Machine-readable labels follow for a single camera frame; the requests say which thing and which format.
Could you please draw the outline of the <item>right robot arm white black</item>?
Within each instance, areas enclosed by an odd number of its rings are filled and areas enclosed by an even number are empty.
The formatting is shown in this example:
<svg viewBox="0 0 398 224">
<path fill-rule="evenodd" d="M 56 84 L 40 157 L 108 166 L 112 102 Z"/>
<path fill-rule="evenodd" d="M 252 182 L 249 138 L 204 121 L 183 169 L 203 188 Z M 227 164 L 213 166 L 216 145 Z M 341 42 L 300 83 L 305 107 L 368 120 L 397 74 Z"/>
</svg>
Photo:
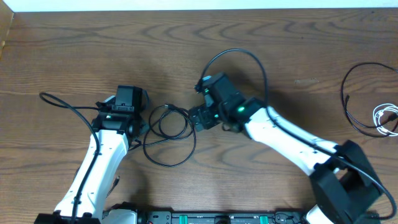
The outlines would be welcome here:
<svg viewBox="0 0 398 224">
<path fill-rule="evenodd" d="M 202 104 L 188 111 L 197 131 L 226 124 L 282 154 L 310 179 L 316 205 L 308 223 L 369 223 L 369 207 L 382 195 L 380 180 L 363 150 L 353 141 L 339 145 L 318 138 L 252 98 L 239 103 Z"/>
</svg>

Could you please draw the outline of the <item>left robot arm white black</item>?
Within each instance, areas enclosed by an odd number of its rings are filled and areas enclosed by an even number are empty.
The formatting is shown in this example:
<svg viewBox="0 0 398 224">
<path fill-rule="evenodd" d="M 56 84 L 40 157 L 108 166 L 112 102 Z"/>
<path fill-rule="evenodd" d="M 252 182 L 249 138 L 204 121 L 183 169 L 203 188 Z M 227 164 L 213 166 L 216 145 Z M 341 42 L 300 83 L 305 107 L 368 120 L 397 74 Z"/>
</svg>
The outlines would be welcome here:
<svg viewBox="0 0 398 224">
<path fill-rule="evenodd" d="M 136 106 L 102 108 L 91 125 L 86 156 L 64 198 L 36 223 L 137 223 L 139 213 L 128 203 L 105 211 L 114 175 L 144 122 Z"/>
</svg>

